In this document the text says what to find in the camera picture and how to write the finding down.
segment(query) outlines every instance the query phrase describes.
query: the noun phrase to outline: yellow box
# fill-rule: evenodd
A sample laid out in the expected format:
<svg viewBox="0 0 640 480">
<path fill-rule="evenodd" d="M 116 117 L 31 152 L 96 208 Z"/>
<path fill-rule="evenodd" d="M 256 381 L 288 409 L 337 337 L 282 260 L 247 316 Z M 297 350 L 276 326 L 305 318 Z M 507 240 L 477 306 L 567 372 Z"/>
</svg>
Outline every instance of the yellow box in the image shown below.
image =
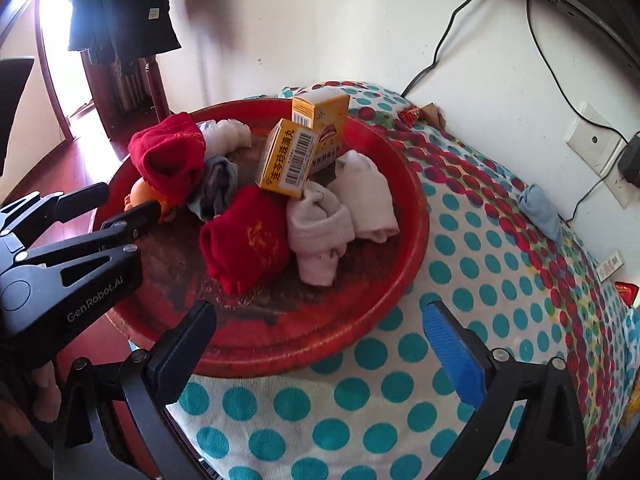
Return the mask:
<svg viewBox="0 0 640 480">
<path fill-rule="evenodd" d="M 340 155 L 349 95 L 334 86 L 324 86 L 293 98 L 293 122 L 311 128 L 320 137 L 309 174 L 326 168 Z"/>
<path fill-rule="evenodd" d="M 309 176 L 318 137 L 309 128 L 281 119 L 267 137 L 255 178 L 258 186 L 299 198 Z"/>
</svg>

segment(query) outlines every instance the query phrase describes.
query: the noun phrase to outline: colorful dotted pattern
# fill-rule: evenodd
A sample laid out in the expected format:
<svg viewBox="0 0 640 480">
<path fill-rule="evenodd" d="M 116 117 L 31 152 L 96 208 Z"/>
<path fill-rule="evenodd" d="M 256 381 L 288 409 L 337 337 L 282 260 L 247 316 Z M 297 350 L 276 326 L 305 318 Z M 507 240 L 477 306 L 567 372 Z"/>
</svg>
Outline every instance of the colorful dotted pattern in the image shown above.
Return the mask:
<svg viewBox="0 0 640 480">
<path fill-rule="evenodd" d="M 420 177 L 431 212 L 422 269 L 351 348 L 277 377 L 194 376 L 171 414 L 228 480 L 426 478 L 473 413 L 422 334 L 421 309 L 442 299 L 489 348 L 525 362 L 567 360 L 595 478 L 638 360 L 640 331 L 625 331 L 627 311 L 611 284 L 598 283 L 571 232 L 555 244 L 530 224 L 515 202 L 524 184 L 504 167 L 446 132 L 406 128 L 396 113 L 408 103 L 394 92 L 325 84 L 350 94 L 350 113 L 387 134 Z M 480 478 L 498 469 L 522 412 L 518 403 Z"/>
</svg>

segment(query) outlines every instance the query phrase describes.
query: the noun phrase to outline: red plastic tub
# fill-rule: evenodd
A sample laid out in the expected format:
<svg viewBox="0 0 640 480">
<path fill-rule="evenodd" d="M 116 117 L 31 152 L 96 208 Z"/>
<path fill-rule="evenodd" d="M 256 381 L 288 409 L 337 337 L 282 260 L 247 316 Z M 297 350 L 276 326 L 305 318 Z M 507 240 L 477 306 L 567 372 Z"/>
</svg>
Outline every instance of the red plastic tub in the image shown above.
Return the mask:
<svg viewBox="0 0 640 480">
<path fill-rule="evenodd" d="M 291 101 L 255 99 L 194 112 L 195 121 L 236 119 L 264 136 Z M 340 260 L 334 286 L 318 289 L 297 279 L 295 260 L 282 277 L 243 297 L 228 297 L 204 270 L 197 247 L 199 220 L 184 211 L 138 241 L 145 281 L 108 314 L 130 341 L 150 348 L 178 324 L 194 300 L 216 302 L 218 328 L 196 373 L 247 378 L 280 374 L 328 357 L 366 335 L 402 298 L 417 274 L 429 238 L 427 202 L 414 170 L 382 134 L 349 117 L 346 147 L 372 158 L 386 176 L 400 234 L 378 245 L 356 240 Z M 254 144 L 260 145 L 260 139 Z M 257 161 L 259 152 L 249 153 Z M 110 181 L 109 202 L 97 210 L 92 230 L 123 209 L 139 178 L 129 158 Z"/>
</svg>

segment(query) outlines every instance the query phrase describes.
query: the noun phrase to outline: metal screw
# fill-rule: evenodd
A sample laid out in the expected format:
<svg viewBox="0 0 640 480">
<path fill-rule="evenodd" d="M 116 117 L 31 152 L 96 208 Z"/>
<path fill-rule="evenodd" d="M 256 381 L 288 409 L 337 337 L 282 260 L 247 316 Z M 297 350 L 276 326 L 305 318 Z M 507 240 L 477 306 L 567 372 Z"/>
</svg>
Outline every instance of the metal screw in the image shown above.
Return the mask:
<svg viewBox="0 0 640 480">
<path fill-rule="evenodd" d="M 142 348 L 134 350 L 133 354 L 131 354 L 131 359 L 135 363 L 141 363 L 146 359 L 146 350 L 143 350 Z"/>
<path fill-rule="evenodd" d="M 76 370 L 82 370 L 88 364 L 89 364 L 89 359 L 87 359 L 86 357 L 81 357 L 79 359 L 76 359 L 76 362 L 74 363 L 74 368 Z"/>
<path fill-rule="evenodd" d="M 553 359 L 551 359 L 551 364 L 557 370 L 564 370 L 566 368 L 566 363 L 559 357 L 554 357 Z"/>
<path fill-rule="evenodd" d="M 507 362 L 511 356 L 509 352 L 507 352 L 504 348 L 496 348 L 494 350 L 494 359 L 500 363 Z"/>
</svg>

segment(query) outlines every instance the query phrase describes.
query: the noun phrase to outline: red sock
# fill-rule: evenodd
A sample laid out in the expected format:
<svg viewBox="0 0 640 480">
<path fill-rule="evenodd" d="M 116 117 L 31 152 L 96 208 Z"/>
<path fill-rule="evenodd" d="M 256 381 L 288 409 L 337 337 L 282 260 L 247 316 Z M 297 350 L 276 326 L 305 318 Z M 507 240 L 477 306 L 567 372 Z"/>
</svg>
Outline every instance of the red sock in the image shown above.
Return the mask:
<svg viewBox="0 0 640 480">
<path fill-rule="evenodd" d="M 204 148 L 204 137 L 186 112 L 136 133 L 129 142 L 131 161 L 140 176 L 179 205 L 202 178 Z"/>
<path fill-rule="evenodd" d="M 200 229 L 207 272 L 227 294 L 244 294 L 287 266 L 286 209 L 285 197 L 247 186 L 229 209 Z"/>
</svg>

